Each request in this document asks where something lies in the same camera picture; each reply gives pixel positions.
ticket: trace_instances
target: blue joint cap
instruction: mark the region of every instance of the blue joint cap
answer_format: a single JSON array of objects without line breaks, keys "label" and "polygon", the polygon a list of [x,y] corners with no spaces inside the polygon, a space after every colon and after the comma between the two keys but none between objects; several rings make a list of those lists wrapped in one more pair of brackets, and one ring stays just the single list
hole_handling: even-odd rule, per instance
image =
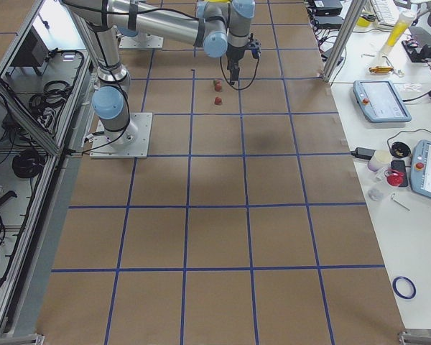
[{"label": "blue joint cap", "polygon": [[139,34],[137,31],[130,30],[126,27],[116,27],[116,28],[118,29],[118,31],[120,31],[122,35],[125,35],[127,37],[136,37]]},{"label": "blue joint cap", "polygon": [[94,93],[92,102],[94,110],[101,119],[112,120],[121,113],[124,98],[116,88],[104,86]]},{"label": "blue joint cap", "polygon": [[254,18],[256,3],[254,0],[233,0],[231,2],[236,12],[244,18]]},{"label": "blue joint cap", "polygon": [[203,49],[210,58],[219,58],[228,48],[227,34],[216,31],[209,34],[203,42]]},{"label": "blue joint cap", "polygon": [[206,10],[207,4],[208,4],[207,1],[199,1],[196,3],[196,17],[197,18],[203,18],[204,17],[204,11]]}]

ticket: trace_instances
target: keyboard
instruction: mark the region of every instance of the keyboard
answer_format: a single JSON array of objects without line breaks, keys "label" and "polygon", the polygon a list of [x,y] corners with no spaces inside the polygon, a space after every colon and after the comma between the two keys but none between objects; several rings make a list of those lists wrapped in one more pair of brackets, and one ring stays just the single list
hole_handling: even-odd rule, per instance
[{"label": "keyboard", "polygon": [[375,25],[381,29],[391,29],[399,18],[399,10],[393,0],[369,0],[370,10],[375,14]]}]

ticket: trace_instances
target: white table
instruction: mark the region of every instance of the white table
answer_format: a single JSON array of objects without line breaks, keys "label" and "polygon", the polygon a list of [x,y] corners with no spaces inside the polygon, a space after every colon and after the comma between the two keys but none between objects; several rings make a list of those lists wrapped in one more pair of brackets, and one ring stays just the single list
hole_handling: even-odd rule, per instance
[{"label": "white table", "polygon": [[[394,74],[371,75],[368,72],[374,58],[362,54],[375,55],[388,35],[387,32],[377,31],[353,33],[346,48],[346,63],[332,86],[343,129],[352,150],[356,147],[387,150],[386,140],[401,130],[425,128],[431,131],[429,97],[408,103],[412,120],[403,124],[372,124],[365,119],[356,103],[352,89],[355,80],[391,80],[404,99],[419,96],[431,89],[429,68],[426,64],[411,63],[400,41],[389,59],[396,69],[404,71],[403,78]],[[405,91],[404,84],[409,83],[421,84],[421,92]],[[402,141],[413,149],[421,139],[431,140],[431,134],[400,134],[391,142]],[[375,174],[367,169],[367,161],[355,159],[354,164],[390,280],[403,275],[417,287],[417,295],[412,300],[396,297],[404,325],[409,329],[431,329],[431,199],[413,193],[408,187],[397,188],[396,195],[397,200],[411,211],[403,209],[389,198],[372,201],[367,196],[367,190],[374,185]]]}]

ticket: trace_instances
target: blue ring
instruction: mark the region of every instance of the blue ring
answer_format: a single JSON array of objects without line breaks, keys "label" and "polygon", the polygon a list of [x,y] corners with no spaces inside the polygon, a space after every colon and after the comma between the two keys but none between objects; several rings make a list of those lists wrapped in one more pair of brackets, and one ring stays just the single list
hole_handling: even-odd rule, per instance
[{"label": "blue ring", "polygon": [[[399,292],[399,290],[397,289],[397,282],[400,281],[400,280],[405,280],[412,287],[412,294],[410,296],[402,295]],[[394,280],[393,280],[393,290],[394,290],[394,293],[396,295],[398,295],[400,298],[404,298],[405,300],[411,300],[417,294],[417,288],[415,287],[414,282],[412,282],[409,278],[403,277],[403,276],[394,278]]]}]

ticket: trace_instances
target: yellow bottle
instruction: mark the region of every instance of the yellow bottle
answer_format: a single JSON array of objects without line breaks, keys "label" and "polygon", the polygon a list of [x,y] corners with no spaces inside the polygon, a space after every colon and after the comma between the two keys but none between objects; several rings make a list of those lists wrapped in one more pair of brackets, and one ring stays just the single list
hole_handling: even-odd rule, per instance
[{"label": "yellow bottle", "polygon": [[399,19],[389,34],[388,39],[386,40],[384,46],[381,49],[381,53],[388,55],[396,44],[397,40],[402,36],[404,31],[413,23],[413,21],[417,18],[417,15],[410,11],[404,10],[399,15]]}]

